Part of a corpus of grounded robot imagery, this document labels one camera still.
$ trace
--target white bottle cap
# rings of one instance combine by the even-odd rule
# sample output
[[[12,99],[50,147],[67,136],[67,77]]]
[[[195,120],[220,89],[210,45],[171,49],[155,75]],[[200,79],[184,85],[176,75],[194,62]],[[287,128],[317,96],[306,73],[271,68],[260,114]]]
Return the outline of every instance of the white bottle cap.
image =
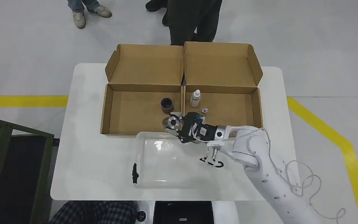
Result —
[[[196,91],[194,92],[194,96],[195,96],[195,97],[199,97],[199,96],[200,96],[200,90],[196,90]]]

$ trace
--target dark green frame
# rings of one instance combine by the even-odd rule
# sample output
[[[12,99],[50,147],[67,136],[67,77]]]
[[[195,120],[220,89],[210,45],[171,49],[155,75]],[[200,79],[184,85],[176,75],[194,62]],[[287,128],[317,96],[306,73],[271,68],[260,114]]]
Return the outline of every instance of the dark green frame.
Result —
[[[46,184],[51,162],[54,135],[0,120],[0,172],[2,171],[13,130],[20,130],[22,132],[27,132],[36,136],[43,136],[46,138],[45,150],[30,218],[30,224],[38,224],[41,222],[41,202],[43,202],[46,193]]]

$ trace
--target box flap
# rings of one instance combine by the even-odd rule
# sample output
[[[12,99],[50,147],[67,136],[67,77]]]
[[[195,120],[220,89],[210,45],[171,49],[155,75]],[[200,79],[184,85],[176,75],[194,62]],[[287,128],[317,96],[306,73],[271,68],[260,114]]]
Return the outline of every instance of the box flap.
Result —
[[[252,45],[185,42],[187,85],[256,87],[262,70]]]
[[[114,84],[181,85],[183,47],[120,44],[105,71]]]

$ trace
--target robotic arm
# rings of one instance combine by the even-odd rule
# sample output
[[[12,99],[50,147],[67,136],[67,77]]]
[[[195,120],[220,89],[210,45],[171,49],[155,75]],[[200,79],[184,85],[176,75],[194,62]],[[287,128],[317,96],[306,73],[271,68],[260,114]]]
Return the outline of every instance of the robotic arm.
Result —
[[[205,117],[198,113],[170,113],[163,120],[164,129],[177,136],[182,143],[207,143],[208,151],[201,161],[210,166],[222,167],[216,154],[222,152],[233,161],[243,165],[244,172],[276,211],[284,224],[320,224],[320,217],[300,197],[296,177],[278,155],[271,153],[270,140],[266,131],[251,126],[231,127],[205,124]],[[236,132],[233,147],[224,147],[224,141]]]

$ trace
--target gray floor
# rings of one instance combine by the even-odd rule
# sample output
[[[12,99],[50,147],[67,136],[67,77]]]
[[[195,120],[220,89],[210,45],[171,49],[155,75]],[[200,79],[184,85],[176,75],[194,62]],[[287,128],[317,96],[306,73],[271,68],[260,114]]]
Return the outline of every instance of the gray floor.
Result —
[[[146,12],[146,0],[101,3],[113,17],[86,13],[87,26],[78,30],[66,0],[3,0],[0,95],[67,95],[77,63],[105,63],[119,43],[169,44],[168,28],[161,25],[164,10]],[[227,0],[215,41],[251,43],[262,66],[282,69],[287,95],[345,136],[358,153],[357,10],[357,0]],[[65,108],[0,108],[0,119],[60,137],[64,113]],[[340,149],[294,113],[290,116],[298,160],[323,180],[316,207],[328,216],[345,207],[340,224],[356,223],[358,210]],[[280,223],[265,203],[237,205],[243,224]]]

